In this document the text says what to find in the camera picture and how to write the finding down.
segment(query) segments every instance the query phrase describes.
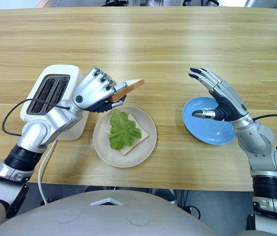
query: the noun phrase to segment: round plate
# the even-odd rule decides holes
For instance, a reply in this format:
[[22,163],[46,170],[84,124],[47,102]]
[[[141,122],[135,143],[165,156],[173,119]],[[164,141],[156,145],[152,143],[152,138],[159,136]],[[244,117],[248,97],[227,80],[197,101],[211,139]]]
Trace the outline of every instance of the round plate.
[[192,116],[192,112],[195,110],[213,110],[217,106],[216,100],[211,97],[197,97],[187,102],[182,116],[186,128],[196,138],[208,144],[222,145],[230,143],[236,138],[231,122]]
[[125,156],[118,150],[110,147],[109,136],[106,133],[110,130],[111,111],[104,114],[94,130],[94,146],[99,157],[109,165],[121,168],[136,166],[143,162],[153,151],[157,132],[152,118],[144,111],[136,107],[118,107],[121,112],[132,114],[139,125],[149,134],[136,147],[129,151]]

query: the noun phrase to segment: wooden table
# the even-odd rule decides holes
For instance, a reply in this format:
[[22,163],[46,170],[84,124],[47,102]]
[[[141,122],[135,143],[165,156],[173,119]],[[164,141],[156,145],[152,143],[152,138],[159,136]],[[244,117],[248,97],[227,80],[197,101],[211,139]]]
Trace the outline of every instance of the wooden table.
[[[90,114],[76,141],[59,142],[48,183],[198,190],[252,190],[248,159],[237,141],[202,143],[185,128],[182,109],[207,89],[190,66],[227,80],[254,116],[277,113],[277,9],[235,7],[79,7],[0,11],[0,161],[17,137],[1,131],[6,113],[26,98],[51,64],[98,66],[115,80],[144,78],[126,105],[146,111],[158,140],[138,166],[119,169],[93,147],[102,114]],[[266,118],[276,135],[277,118]],[[7,129],[20,132],[19,110]],[[36,181],[35,174],[31,181]]]

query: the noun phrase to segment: blue bowl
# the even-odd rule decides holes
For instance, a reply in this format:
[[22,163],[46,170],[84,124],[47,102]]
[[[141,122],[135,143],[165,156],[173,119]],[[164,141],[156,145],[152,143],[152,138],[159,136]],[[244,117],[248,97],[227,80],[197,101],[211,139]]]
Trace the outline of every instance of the blue bowl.
[[193,136],[205,143],[228,144],[236,138],[231,122],[192,116],[192,112],[195,110],[213,110],[217,106],[216,100],[211,97],[194,98],[187,102],[183,108],[183,122]]

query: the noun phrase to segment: green lettuce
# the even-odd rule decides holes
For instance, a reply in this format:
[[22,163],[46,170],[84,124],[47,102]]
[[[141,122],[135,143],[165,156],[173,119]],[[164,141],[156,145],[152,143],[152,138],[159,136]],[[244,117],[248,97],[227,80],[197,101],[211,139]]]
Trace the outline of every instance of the green lettuce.
[[141,138],[140,129],[136,128],[134,121],[129,120],[125,112],[117,109],[112,111],[110,118],[110,147],[114,150],[120,150],[123,146],[132,146],[135,138]]

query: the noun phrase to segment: slice of toast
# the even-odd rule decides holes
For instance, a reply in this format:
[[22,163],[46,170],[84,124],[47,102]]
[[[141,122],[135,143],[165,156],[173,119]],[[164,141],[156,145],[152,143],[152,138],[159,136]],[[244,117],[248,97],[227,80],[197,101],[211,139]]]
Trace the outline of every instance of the slice of toast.
[[[142,142],[144,139],[146,139],[149,136],[149,134],[146,133],[146,131],[142,127],[140,127],[139,123],[136,121],[136,119],[134,118],[134,116],[132,114],[129,114],[128,117],[129,117],[129,120],[132,120],[132,121],[135,122],[136,128],[140,129],[141,138],[140,139],[135,139],[132,146],[130,146],[130,147],[123,146],[123,148],[119,150],[122,153],[122,155],[124,155],[124,156],[129,151],[131,151],[136,145],[138,145],[140,142]],[[110,135],[110,130],[107,130],[106,133],[108,135]]]
[[127,87],[125,87],[123,90],[119,91],[118,93],[112,95],[109,98],[109,102],[117,102],[127,93],[131,92],[132,90],[136,89],[137,87],[142,86],[145,84],[144,79],[138,79],[138,80],[127,80],[125,81],[127,83]]

